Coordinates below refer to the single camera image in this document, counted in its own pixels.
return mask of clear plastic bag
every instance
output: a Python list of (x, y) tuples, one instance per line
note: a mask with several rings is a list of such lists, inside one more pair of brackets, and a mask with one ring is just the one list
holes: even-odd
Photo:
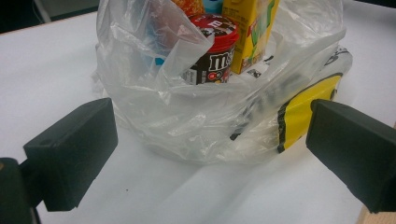
[(259, 77), (248, 69), (229, 83), (192, 86), (181, 74), (213, 38), (170, 0), (103, 0), (94, 76), (112, 98), (118, 123), (147, 148), (200, 163), (263, 162), (281, 145), (282, 105), (351, 66), (345, 54), (323, 67), (345, 33), (341, 0), (282, 0), (266, 50), (274, 57), (252, 66)]

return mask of m&m's container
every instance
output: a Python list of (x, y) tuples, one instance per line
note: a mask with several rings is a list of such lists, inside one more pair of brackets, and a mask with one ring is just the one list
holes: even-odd
[(217, 14), (191, 16), (190, 21), (206, 37), (214, 35), (215, 41), (212, 48), (183, 74), (183, 78), (193, 85), (227, 82), (233, 49), (238, 39), (236, 23)]

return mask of snack package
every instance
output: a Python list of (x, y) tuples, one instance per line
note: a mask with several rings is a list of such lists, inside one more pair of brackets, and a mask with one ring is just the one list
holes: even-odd
[(172, 0), (187, 16), (205, 13), (203, 0)]
[(183, 74), (183, 78), (192, 85), (227, 82), (238, 39), (236, 24), (219, 14), (198, 14), (190, 16), (190, 21), (206, 37), (214, 35), (215, 40), (212, 48)]

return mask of orange package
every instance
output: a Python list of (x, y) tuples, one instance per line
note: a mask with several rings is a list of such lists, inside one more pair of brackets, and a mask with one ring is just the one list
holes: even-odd
[(205, 13), (202, 0), (172, 0), (187, 16)]

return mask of white surface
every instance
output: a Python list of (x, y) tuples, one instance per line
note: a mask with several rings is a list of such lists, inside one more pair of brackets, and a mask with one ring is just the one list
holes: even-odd
[[(354, 55), (337, 101), (388, 125), (396, 120), (395, 9), (346, 2)], [(0, 156), (90, 100), (95, 14), (0, 35)], [(199, 166), (163, 158), (119, 129), (119, 146), (78, 209), (45, 223), (355, 223), (361, 203), (304, 146), (255, 166)]]

